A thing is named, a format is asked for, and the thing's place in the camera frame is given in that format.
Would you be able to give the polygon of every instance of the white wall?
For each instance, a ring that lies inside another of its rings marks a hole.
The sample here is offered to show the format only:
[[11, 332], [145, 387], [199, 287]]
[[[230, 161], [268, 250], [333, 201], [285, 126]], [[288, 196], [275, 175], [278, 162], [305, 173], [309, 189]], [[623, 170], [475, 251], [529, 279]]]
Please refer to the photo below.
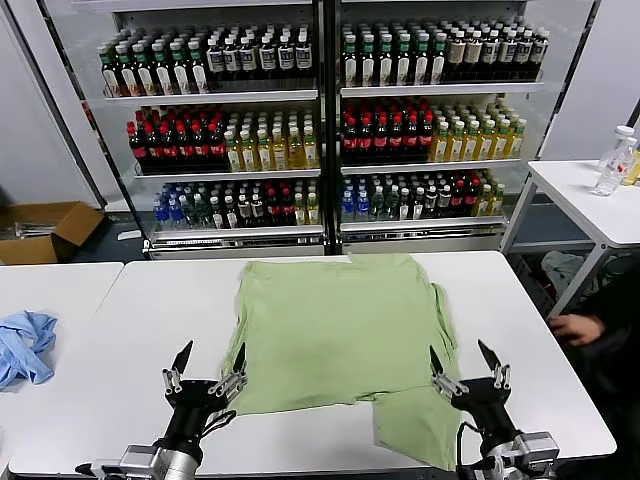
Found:
[[0, 15], [0, 195], [10, 203], [81, 200], [99, 207]]
[[638, 0], [602, 0], [542, 160], [597, 159], [640, 98]]

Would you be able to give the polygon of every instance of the cardboard box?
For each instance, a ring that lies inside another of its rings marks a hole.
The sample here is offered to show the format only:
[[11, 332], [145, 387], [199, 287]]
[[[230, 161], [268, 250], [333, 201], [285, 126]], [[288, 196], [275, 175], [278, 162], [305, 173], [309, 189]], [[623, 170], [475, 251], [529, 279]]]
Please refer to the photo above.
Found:
[[103, 219], [82, 202], [34, 203], [0, 208], [0, 230], [14, 222], [55, 225], [51, 235], [0, 240], [0, 260], [7, 265], [58, 263], [69, 260]]

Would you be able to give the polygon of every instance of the yellow drink bottle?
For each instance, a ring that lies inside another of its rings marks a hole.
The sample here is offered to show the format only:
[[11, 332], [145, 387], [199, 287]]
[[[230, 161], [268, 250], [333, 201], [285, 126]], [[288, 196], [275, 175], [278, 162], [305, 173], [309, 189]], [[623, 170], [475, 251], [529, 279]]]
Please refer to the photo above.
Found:
[[511, 122], [511, 132], [515, 132], [516, 127], [518, 126], [518, 120], [520, 120], [520, 115], [518, 115], [517, 113], [507, 115], [507, 120]]
[[260, 157], [258, 156], [258, 150], [256, 149], [253, 138], [248, 130], [242, 130], [240, 132], [240, 138], [242, 139], [242, 157], [247, 167], [247, 172], [259, 172]]
[[493, 145], [493, 129], [496, 126], [496, 122], [489, 119], [482, 127], [482, 133], [478, 135], [478, 142], [476, 144], [476, 151], [473, 153], [474, 160], [488, 160], [489, 150]]
[[276, 162], [273, 158], [273, 145], [271, 138], [265, 129], [258, 130], [258, 155], [260, 155], [260, 163], [262, 170], [275, 170]]
[[520, 158], [520, 149], [522, 148], [524, 128], [526, 126], [527, 121], [524, 118], [518, 120], [513, 133], [511, 133], [507, 139], [507, 144], [504, 147], [504, 155], [502, 158]]
[[273, 159], [276, 162], [276, 170], [286, 170], [289, 164], [287, 147], [282, 140], [282, 129], [274, 128], [273, 131]]
[[315, 192], [309, 192], [307, 196], [307, 210], [309, 212], [309, 223], [311, 225], [319, 225], [318, 196]]
[[304, 170], [307, 168], [307, 162], [304, 156], [304, 146], [300, 141], [300, 130], [298, 130], [298, 127], [291, 127], [289, 135], [289, 168]]
[[459, 162], [461, 160], [462, 143], [464, 142], [464, 122], [456, 120], [453, 124], [453, 133], [447, 139], [447, 148], [444, 152], [445, 162]]
[[447, 149], [447, 139], [449, 133], [449, 124], [440, 122], [438, 126], [438, 134], [431, 144], [431, 159], [433, 162], [443, 162], [444, 152]]
[[633, 185], [640, 176], [640, 150], [636, 150], [636, 163], [629, 170], [629, 175], [622, 181], [623, 185]]
[[487, 214], [489, 208], [489, 201], [491, 200], [491, 185], [485, 183], [482, 187], [482, 194], [478, 197], [475, 205], [471, 209], [472, 217], [484, 217]]
[[500, 129], [494, 135], [495, 141], [489, 149], [489, 160], [499, 160], [504, 154], [504, 147], [507, 145], [507, 136], [509, 135], [509, 125], [511, 122], [506, 118], [500, 122]]
[[246, 167], [242, 158], [242, 151], [238, 147], [238, 142], [234, 138], [233, 131], [224, 132], [224, 141], [227, 145], [227, 158], [232, 172], [244, 172]]
[[313, 127], [311, 125], [304, 127], [304, 154], [307, 168], [320, 168], [318, 148], [316, 147], [316, 139], [313, 136]]
[[464, 141], [462, 142], [462, 160], [465, 162], [474, 159], [476, 145], [478, 144], [478, 128], [480, 128], [480, 122], [477, 120], [471, 120], [469, 122], [467, 134], [464, 136]]
[[496, 186], [496, 193], [493, 194], [489, 200], [489, 206], [487, 207], [488, 217], [497, 217], [502, 215], [502, 198], [504, 197], [504, 184], [499, 183]]

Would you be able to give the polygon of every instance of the person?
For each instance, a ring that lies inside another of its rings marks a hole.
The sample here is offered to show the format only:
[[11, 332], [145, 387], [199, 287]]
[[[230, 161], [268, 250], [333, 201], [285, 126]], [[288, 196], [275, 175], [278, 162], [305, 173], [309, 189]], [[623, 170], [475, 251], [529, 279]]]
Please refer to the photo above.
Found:
[[617, 443], [608, 457], [558, 470], [566, 479], [640, 479], [640, 268], [615, 278], [549, 327]]

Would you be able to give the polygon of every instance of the bottle label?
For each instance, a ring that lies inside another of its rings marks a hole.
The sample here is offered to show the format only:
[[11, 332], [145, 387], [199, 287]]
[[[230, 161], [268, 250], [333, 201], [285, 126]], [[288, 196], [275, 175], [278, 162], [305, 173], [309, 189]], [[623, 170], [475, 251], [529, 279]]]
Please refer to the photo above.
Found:
[[517, 63], [525, 63], [529, 61], [531, 55], [531, 42], [518, 42], [514, 61]]
[[493, 42], [486, 42], [482, 46], [482, 52], [480, 54], [480, 61], [482, 63], [493, 63], [496, 61], [496, 51], [498, 44]]
[[207, 52], [207, 61], [209, 63], [209, 70], [213, 73], [224, 72], [224, 59], [222, 58], [222, 52], [220, 50]]
[[118, 80], [116, 79], [116, 74], [113, 73], [112, 70], [103, 70], [102, 76], [104, 77], [104, 81], [107, 83], [107, 88], [109, 89], [109, 93], [112, 97], [120, 96], [120, 85], [118, 85]]
[[451, 42], [449, 44], [449, 63], [462, 63], [464, 58], [464, 43]]
[[482, 145], [480, 146], [480, 154], [478, 155], [478, 160], [486, 160], [489, 158], [489, 150], [491, 149], [491, 139], [485, 138], [482, 140]]
[[498, 140], [496, 141], [496, 149], [493, 152], [493, 158], [502, 158], [502, 153], [504, 152], [504, 146], [506, 144], [506, 138], [498, 138]]
[[478, 211], [476, 212], [476, 217], [483, 217], [487, 214], [487, 207], [489, 206], [489, 202], [486, 200], [481, 200], [478, 204]]
[[253, 216], [256, 218], [264, 216], [264, 207], [261, 203], [252, 203], [251, 211], [253, 212]]
[[184, 147], [180, 147], [180, 153], [185, 157], [192, 157], [196, 153], [196, 149], [193, 145], [187, 145]]
[[451, 200], [451, 196], [450, 195], [440, 195], [438, 197], [438, 206], [440, 208], [447, 208], [449, 206], [449, 201]]
[[263, 70], [275, 70], [276, 68], [276, 52], [271, 49], [260, 49], [260, 62]]
[[348, 59], [344, 63], [345, 87], [356, 86], [356, 61], [353, 58]]
[[178, 156], [178, 147], [164, 147], [164, 154], [167, 157], [177, 157]]
[[402, 143], [404, 143], [406, 147], [415, 147], [418, 143], [418, 137], [405, 135], [405, 137], [402, 139]]
[[193, 76], [196, 77], [196, 86], [199, 93], [209, 93], [209, 87], [207, 86], [207, 74], [201, 65], [194, 65]]
[[304, 210], [296, 210], [296, 225], [304, 225]]
[[276, 168], [278, 170], [286, 170], [287, 162], [284, 158], [284, 150], [278, 149], [273, 151], [273, 156], [276, 157]]
[[260, 154], [260, 162], [262, 162], [262, 170], [271, 170], [271, 152], [268, 148], [261, 148], [258, 152]]
[[207, 148], [213, 155], [216, 155], [218, 157], [221, 157], [225, 153], [224, 143], [218, 143], [216, 145], [207, 146]]
[[138, 160], [147, 156], [147, 149], [144, 147], [133, 148], [131, 151]]
[[240, 70], [240, 58], [237, 50], [224, 51], [224, 66], [229, 72]]
[[477, 63], [480, 60], [480, 51], [482, 50], [481, 43], [467, 43], [464, 49], [464, 61], [466, 63]]
[[427, 137], [425, 135], [421, 135], [418, 137], [418, 142], [420, 143], [421, 147], [430, 147], [432, 140], [433, 138], [431, 136]]
[[347, 148], [349, 150], [356, 148], [358, 146], [358, 140], [353, 138], [345, 138], [344, 142], [342, 142], [344, 144], [344, 148]]
[[498, 54], [498, 61], [500, 63], [511, 63], [513, 56], [516, 53], [516, 43], [502, 42], [500, 44], [500, 53]]
[[389, 86], [389, 80], [391, 78], [391, 64], [393, 62], [390, 58], [383, 58], [380, 62], [380, 86]]
[[224, 222], [222, 221], [222, 215], [220, 215], [219, 213], [214, 213], [213, 214], [213, 223], [216, 224], [216, 228], [217, 229], [224, 228]]
[[156, 68], [156, 73], [160, 79], [160, 85], [162, 85], [162, 91], [165, 95], [173, 95], [173, 87], [171, 86], [171, 78], [169, 77], [169, 70], [164, 67]]
[[358, 148], [367, 150], [371, 146], [371, 137], [359, 138], [357, 143], [358, 143]]
[[247, 72], [253, 72], [258, 68], [257, 59], [253, 56], [253, 50], [240, 50], [240, 62], [242, 69]]
[[183, 95], [187, 95], [189, 93], [189, 79], [187, 78], [187, 71], [184, 67], [180, 65], [176, 65], [173, 67], [173, 71], [176, 74], [176, 78], [178, 79], [178, 87], [180, 88], [180, 93]]
[[502, 212], [502, 200], [496, 200], [491, 205], [491, 210], [487, 212], [487, 215], [489, 215], [490, 217], [495, 217], [497, 215], [500, 215], [501, 212]]
[[227, 213], [227, 221], [229, 222], [229, 227], [230, 228], [237, 228], [237, 226], [238, 226], [238, 217], [236, 217], [235, 213], [228, 212]]
[[227, 157], [229, 158], [229, 163], [231, 164], [231, 171], [239, 172], [241, 168], [240, 168], [240, 157], [238, 156], [238, 152], [229, 150], [227, 152]]
[[465, 205], [475, 205], [477, 200], [478, 200], [478, 196], [477, 195], [465, 195], [464, 196], [464, 204]]
[[454, 140], [451, 146], [451, 161], [460, 161], [460, 151], [462, 150], [462, 140]]
[[427, 73], [427, 64], [429, 61], [425, 57], [420, 57], [416, 60], [416, 71], [414, 75], [413, 84], [422, 85], [424, 83], [424, 77]]
[[256, 163], [254, 161], [253, 152], [251, 151], [251, 149], [243, 150], [242, 151], [242, 156], [244, 157], [244, 164], [247, 167], [247, 171], [248, 172], [255, 172], [256, 171]]
[[122, 77], [124, 78], [127, 87], [129, 87], [129, 93], [131, 93], [131, 95], [134, 97], [140, 96], [140, 92], [138, 91], [138, 83], [136, 82], [136, 77], [133, 74], [133, 70], [131, 70], [130, 68], [123, 68]]
[[444, 160], [444, 151], [447, 149], [447, 141], [446, 140], [438, 140], [436, 143], [436, 150], [433, 154], [433, 160], [435, 162], [441, 162]]
[[420, 217], [422, 217], [422, 205], [414, 205], [413, 216], [411, 218], [414, 220], [420, 220]]
[[367, 58], [362, 62], [362, 86], [370, 87], [373, 85], [373, 60]]
[[398, 74], [396, 76], [396, 85], [406, 85], [408, 73], [409, 73], [409, 59], [401, 58], [400, 60], [398, 60]]
[[374, 137], [373, 144], [376, 148], [384, 148], [387, 146], [387, 137]]
[[280, 60], [280, 68], [282, 70], [291, 70], [293, 68], [293, 48], [281, 47], [278, 48], [278, 58]]
[[311, 49], [309, 47], [296, 47], [296, 64], [302, 70], [311, 68]]
[[389, 137], [389, 145], [394, 148], [399, 147], [402, 145], [402, 137]]
[[433, 66], [431, 67], [431, 85], [439, 85], [442, 77], [442, 69], [444, 68], [444, 57], [435, 57]]
[[151, 72], [149, 72], [149, 69], [139, 68], [138, 75], [140, 75], [140, 80], [142, 80], [142, 85], [144, 87], [144, 91], [147, 92], [147, 95], [155, 95], [156, 87], [151, 79]]
[[318, 155], [316, 152], [315, 145], [307, 145], [304, 147], [304, 153], [307, 157], [307, 166], [309, 168], [317, 168], [318, 167]]
[[467, 140], [467, 144], [464, 146], [464, 154], [462, 159], [464, 161], [473, 160], [473, 152], [476, 150], [476, 139], [470, 138]]
[[534, 42], [533, 47], [531, 48], [529, 61], [531, 63], [542, 63], [544, 54], [547, 53], [548, 46], [549, 44], [547, 42]]
[[320, 215], [315, 208], [309, 210], [309, 224], [318, 225], [320, 223]]
[[517, 158], [520, 156], [520, 149], [522, 148], [522, 138], [516, 137], [513, 139], [513, 143], [511, 144], [511, 151], [509, 152], [508, 158]]

